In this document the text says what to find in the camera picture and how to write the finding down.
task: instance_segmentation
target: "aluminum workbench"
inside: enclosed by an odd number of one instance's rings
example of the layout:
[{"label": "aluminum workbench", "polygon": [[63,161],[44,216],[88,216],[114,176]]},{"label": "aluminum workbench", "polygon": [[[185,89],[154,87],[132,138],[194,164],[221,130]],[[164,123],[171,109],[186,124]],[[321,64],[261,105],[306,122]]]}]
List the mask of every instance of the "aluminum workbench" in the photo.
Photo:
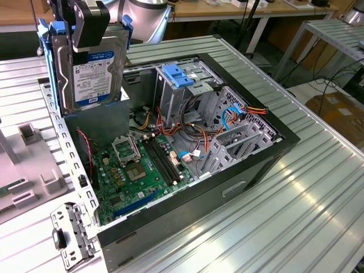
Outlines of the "aluminum workbench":
[{"label": "aluminum workbench", "polygon": [[[133,64],[208,52],[300,138],[256,187],[187,227],[120,272],[350,272],[364,256],[364,154],[299,104],[222,39],[212,36],[135,45]],[[0,63],[0,127],[32,122],[67,177],[37,78],[45,60]],[[64,272],[49,213],[70,192],[0,226],[2,272]],[[76,272],[106,272],[96,256]]]},{"label": "aluminum workbench", "polygon": [[317,39],[322,39],[340,52],[340,57],[336,60],[333,66],[334,70],[331,71],[330,76],[340,69],[345,56],[349,56],[354,61],[360,61],[360,63],[364,64],[364,50],[359,48],[359,42],[364,40],[364,26],[353,27],[340,19],[305,21],[279,62],[278,68],[273,74],[275,80],[281,75],[306,31],[311,32],[313,37],[298,58],[298,63],[309,54]]}]

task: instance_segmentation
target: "black connector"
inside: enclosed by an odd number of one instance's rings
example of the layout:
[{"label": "black connector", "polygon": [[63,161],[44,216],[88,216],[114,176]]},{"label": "black connector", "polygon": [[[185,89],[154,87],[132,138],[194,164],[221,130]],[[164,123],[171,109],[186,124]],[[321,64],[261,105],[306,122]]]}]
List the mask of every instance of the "black connector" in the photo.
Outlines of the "black connector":
[{"label": "black connector", "polygon": [[238,119],[240,119],[241,121],[243,121],[246,118],[247,114],[246,113],[241,113],[238,116]]},{"label": "black connector", "polygon": [[78,182],[80,182],[80,186],[83,188],[85,186],[87,186],[87,180],[86,177],[84,175],[80,175],[78,177]]},{"label": "black connector", "polygon": [[64,237],[62,229],[59,230],[53,229],[52,237],[57,250],[64,249],[67,246],[66,239]]}]

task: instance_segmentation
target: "green circuit board piece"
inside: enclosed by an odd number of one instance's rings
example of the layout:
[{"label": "green circuit board piece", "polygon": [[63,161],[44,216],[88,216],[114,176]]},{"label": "green circuit board piece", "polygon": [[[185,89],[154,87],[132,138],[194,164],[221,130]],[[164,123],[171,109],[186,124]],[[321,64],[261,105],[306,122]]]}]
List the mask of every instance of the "green circuit board piece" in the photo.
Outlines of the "green circuit board piece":
[{"label": "green circuit board piece", "polygon": [[[158,135],[155,139],[162,149],[173,150],[164,135]],[[181,171],[175,168],[183,176],[182,180],[177,185],[168,186],[143,143],[138,140],[136,145],[141,155],[139,162],[130,161],[122,166],[112,147],[93,155],[100,185],[95,194],[99,201],[97,212],[101,225],[114,221],[114,212],[128,205],[150,195],[154,195],[153,200],[156,200],[193,181],[193,176],[184,166]],[[107,165],[103,161],[105,152],[109,155]]]},{"label": "green circuit board piece", "polygon": [[0,188],[0,198],[10,194],[9,188],[11,188],[11,187],[13,187],[15,185],[18,185],[18,184],[20,184],[21,182],[24,182],[24,181],[25,181],[25,179],[22,178],[22,179],[14,181],[14,182],[12,182],[10,184],[7,184],[6,186]]}]

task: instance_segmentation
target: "cardboard box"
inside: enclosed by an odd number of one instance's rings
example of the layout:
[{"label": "cardboard box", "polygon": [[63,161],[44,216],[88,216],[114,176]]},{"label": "cardboard box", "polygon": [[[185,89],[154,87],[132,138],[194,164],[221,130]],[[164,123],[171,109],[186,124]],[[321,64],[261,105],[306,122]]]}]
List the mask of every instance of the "cardboard box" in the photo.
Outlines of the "cardboard box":
[{"label": "cardboard box", "polygon": [[[47,0],[32,0],[36,14],[44,14],[49,10]],[[30,0],[0,0],[0,7],[31,11]]]},{"label": "cardboard box", "polygon": [[[317,114],[321,98],[322,95],[313,97],[306,106]],[[364,111],[341,92],[325,95],[320,118],[353,145],[364,147]]]},{"label": "cardboard box", "polygon": [[248,0],[231,0],[231,4],[237,7],[245,8]]}]

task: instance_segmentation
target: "chip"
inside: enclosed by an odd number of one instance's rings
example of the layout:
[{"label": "chip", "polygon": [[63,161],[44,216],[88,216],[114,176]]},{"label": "chip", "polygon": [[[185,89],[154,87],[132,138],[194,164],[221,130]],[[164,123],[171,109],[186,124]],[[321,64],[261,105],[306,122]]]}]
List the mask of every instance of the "chip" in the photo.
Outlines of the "chip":
[{"label": "chip", "polygon": [[112,205],[112,206],[114,206],[114,205],[116,205],[117,203],[121,202],[121,198],[120,198],[120,196],[117,196],[117,197],[111,198],[111,199],[110,199],[110,202],[111,202],[111,205]]},{"label": "chip", "polygon": [[140,164],[140,162],[129,164],[128,166],[126,166],[125,170],[131,181],[135,181],[147,176],[146,171]]}]

